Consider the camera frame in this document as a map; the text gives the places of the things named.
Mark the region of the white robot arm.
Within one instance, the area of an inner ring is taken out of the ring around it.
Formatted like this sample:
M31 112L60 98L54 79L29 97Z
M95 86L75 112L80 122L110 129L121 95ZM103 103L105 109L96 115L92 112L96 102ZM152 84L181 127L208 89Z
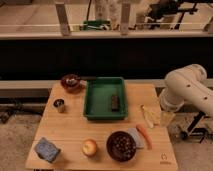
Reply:
M207 72L199 64L170 71L164 79L165 88L159 95L160 106L164 111L177 112L188 101L213 117L213 90L202 83L206 79Z

